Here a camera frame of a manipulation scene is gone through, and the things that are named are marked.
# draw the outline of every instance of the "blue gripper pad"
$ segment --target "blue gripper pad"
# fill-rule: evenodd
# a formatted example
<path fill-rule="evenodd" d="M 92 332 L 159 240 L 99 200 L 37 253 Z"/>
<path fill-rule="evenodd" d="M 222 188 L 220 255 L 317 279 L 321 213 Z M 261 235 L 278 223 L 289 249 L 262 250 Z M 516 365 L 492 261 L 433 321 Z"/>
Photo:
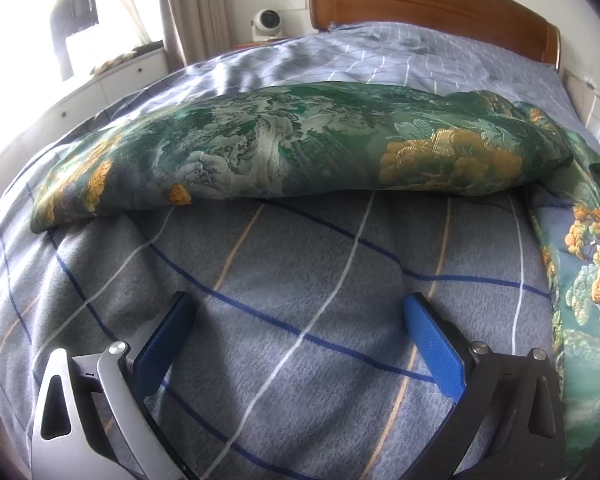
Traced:
<path fill-rule="evenodd" d="M 153 395 L 189 337 L 196 320 L 196 304 L 184 292 L 171 298 L 173 305 L 147 341 L 134 365 L 132 389 L 138 399 Z"/>
<path fill-rule="evenodd" d="M 440 392 L 458 402 L 466 381 L 464 363 L 438 326 L 439 319 L 421 295 L 408 295 L 402 305 L 407 332 L 427 364 Z"/>

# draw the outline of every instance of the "bed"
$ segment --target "bed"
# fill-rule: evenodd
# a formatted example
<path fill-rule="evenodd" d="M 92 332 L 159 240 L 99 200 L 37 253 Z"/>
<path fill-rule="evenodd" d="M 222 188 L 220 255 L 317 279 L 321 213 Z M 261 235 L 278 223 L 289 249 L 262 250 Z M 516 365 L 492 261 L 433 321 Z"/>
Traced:
<path fill-rule="evenodd" d="M 147 407 L 202 479 L 400 478 L 452 407 L 404 333 L 396 306 L 416 290 L 495 351 L 544 348 L 558 370 L 594 356 L 596 367 L 572 368 L 571 377 L 586 372 L 583 391 L 563 377 L 572 467 L 600 434 L 600 337 L 574 320 L 556 322 L 546 254 L 515 189 L 472 198 L 364 190 L 199 198 L 31 231 L 40 185 L 88 132 L 267 87 L 492 91 L 541 108 L 600 153 L 560 82 L 559 31 L 511 0 L 310 0 L 310 12 L 317 34 L 225 54 L 129 95 L 40 151 L 5 192 L 0 415 L 24 462 L 52 349 L 99 352 L 151 319 L 174 290 L 202 308 Z M 558 342 L 557 326 L 565 329 Z M 118 459 L 133 469 L 100 407 Z M 480 459 L 492 433 L 481 431 L 461 468 Z"/>

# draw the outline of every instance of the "black metal bracket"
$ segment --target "black metal bracket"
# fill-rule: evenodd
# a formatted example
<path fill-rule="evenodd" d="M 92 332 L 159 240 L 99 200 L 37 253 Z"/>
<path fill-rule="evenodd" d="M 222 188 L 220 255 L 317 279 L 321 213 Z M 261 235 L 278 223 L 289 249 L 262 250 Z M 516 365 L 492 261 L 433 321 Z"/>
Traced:
<path fill-rule="evenodd" d="M 190 334 L 193 298 L 173 295 L 158 315 L 128 341 L 102 354 L 49 357 L 40 386 L 32 435 L 35 480 L 197 480 L 147 413 L 142 400 L 154 394 Z M 407 329 L 440 391 L 455 406 L 401 480 L 555 480 L 565 469 L 564 428 L 557 381 L 547 356 L 496 354 L 469 343 L 421 294 L 404 303 Z M 496 391 L 508 408 L 485 457 L 455 475 Z M 126 443 L 143 472 L 120 465 L 93 403 L 103 393 Z"/>
<path fill-rule="evenodd" d="M 118 427 L 146 478 L 195 479 L 148 415 L 142 400 L 154 394 L 180 351 L 196 316 L 193 298 L 176 292 L 170 303 L 128 342 L 102 354 L 70 357 L 51 352 L 34 416 L 31 469 L 40 480 L 134 480 L 110 448 L 93 403 L 104 393 Z"/>
<path fill-rule="evenodd" d="M 533 348 L 526 356 L 497 354 L 483 342 L 469 343 L 421 294 L 407 297 L 404 315 L 436 383 L 459 397 L 401 480 L 562 478 L 562 406 L 546 353 Z M 499 430 L 483 459 L 455 476 L 497 389 L 508 397 Z"/>

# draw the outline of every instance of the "white fan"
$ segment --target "white fan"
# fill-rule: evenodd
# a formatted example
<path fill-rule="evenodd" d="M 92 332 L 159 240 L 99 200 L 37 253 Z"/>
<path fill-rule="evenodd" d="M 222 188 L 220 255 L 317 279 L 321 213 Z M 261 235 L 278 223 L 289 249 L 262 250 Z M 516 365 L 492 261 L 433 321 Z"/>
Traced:
<path fill-rule="evenodd" d="M 272 9 L 262 9 L 256 12 L 251 20 L 251 37 L 253 41 L 269 41 L 282 38 L 282 20 Z"/>

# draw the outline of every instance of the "orange stripe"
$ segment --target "orange stripe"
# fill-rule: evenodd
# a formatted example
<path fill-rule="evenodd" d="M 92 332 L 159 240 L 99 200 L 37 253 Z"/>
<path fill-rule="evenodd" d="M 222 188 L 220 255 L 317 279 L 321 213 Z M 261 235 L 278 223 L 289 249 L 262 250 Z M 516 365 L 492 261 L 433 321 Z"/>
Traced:
<path fill-rule="evenodd" d="M 218 290 L 218 288 L 220 287 L 220 285 L 222 285 L 222 282 L 224 282 L 226 274 L 227 274 L 227 272 L 229 270 L 229 267 L 231 267 L 231 264 L 234 261 L 234 258 L 235 258 L 235 255 L 238 252 L 238 249 L 240 249 L 240 247 L 244 243 L 245 238 L 249 234 L 249 231 L 251 231 L 251 228 L 253 227 L 253 225 L 256 223 L 256 220 L 258 219 L 258 216 L 260 216 L 260 213 L 262 212 L 263 209 L 264 209 L 264 204 L 260 204 L 260 207 L 253 214 L 253 217 L 251 217 L 251 220 L 247 224 L 247 227 L 244 228 L 244 231 L 240 235 L 240 238 L 238 238 L 238 241 L 235 243 L 234 248 L 231 249 L 231 252 L 227 256 L 226 260 L 224 261 L 224 265 L 222 266 L 222 270 L 220 271 L 220 276 L 218 276 L 218 279 L 216 280 L 216 284 L 214 285 L 213 290 Z M 211 295 L 209 295 L 209 296 L 207 296 L 205 298 L 205 301 L 203 302 L 203 305 L 206 305 L 206 302 L 209 301 L 209 298 L 211 298 Z M 111 428 L 113 428 L 113 423 L 114 423 L 114 418 L 111 417 L 107 421 L 106 426 L 104 427 L 104 432 L 105 433 L 107 433 L 107 434 L 109 433 L 109 431 L 111 430 Z"/>
<path fill-rule="evenodd" d="M 442 264 L 445 261 L 446 245 L 449 240 L 449 224 L 450 224 L 450 222 L 451 222 L 451 197 L 448 197 L 446 199 L 445 228 L 442 233 L 442 243 L 441 243 L 441 247 L 440 247 L 440 257 L 438 258 L 438 266 L 436 267 L 436 276 L 440 274 L 440 272 L 442 270 Z M 436 283 L 437 282 L 432 282 L 431 286 L 429 287 L 429 292 L 427 293 L 428 300 L 430 300 L 433 297 L 433 293 L 436 290 Z M 409 355 L 409 363 L 407 364 L 407 370 L 411 370 L 413 368 L 413 365 L 416 361 L 417 355 L 418 355 L 418 349 L 414 345 L 411 348 L 411 354 Z M 382 451 L 384 442 L 386 441 L 386 438 L 388 437 L 389 432 L 391 431 L 391 428 L 394 425 L 395 419 L 398 416 L 398 412 L 400 411 L 400 406 L 402 404 L 402 400 L 404 399 L 404 394 L 406 393 L 407 386 L 409 385 L 409 379 L 410 379 L 409 377 L 402 378 L 402 382 L 400 383 L 400 389 L 398 390 L 398 395 L 395 397 L 394 406 L 391 410 L 389 418 L 386 421 L 386 424 L 384 425 L 384 430 L 382 430 L 382 434 L 380 435 L 380 438 L 378 439 L 376 448 L 374 449 L 374 452 L 371 454 L 371 457 L 369 458 L 368 462 L 366 463 L 364 470 L 358 477 L 358 480 L 365 480 L 366 476 L 368 476 L 369 472 L 371 471 L 372 467 L 374 466 L 376 459 L 380 455 L 380 451 Z"/>
<path fill-rule="evenodd" d="M 41 294 L 42 294 L 42 291 L 40 291 L 38 293 L 38 295 L 35 298 L 33 298 L 31 303 L 29 303 L 27 305 L 27 307 L 20 313 L 20 317 L 23 317 L 29 311 L 29 309 L 38 302 Z M 11 323 L 11 326 L 9 327 L 7 332 L 5 332 L 4 336 L 2 336 L 2 341 L 0 343 L 0 354 L 2 353 L 2 349 L 4 348 L 4 344 L 7 342 L 8 337 L 11 335 L 11 332 L 13 332 L 13 329 L 16 328 L 19 323 L 20 323 L 20 320 L 16 318 L 13 321 L 13 323 Z"/>

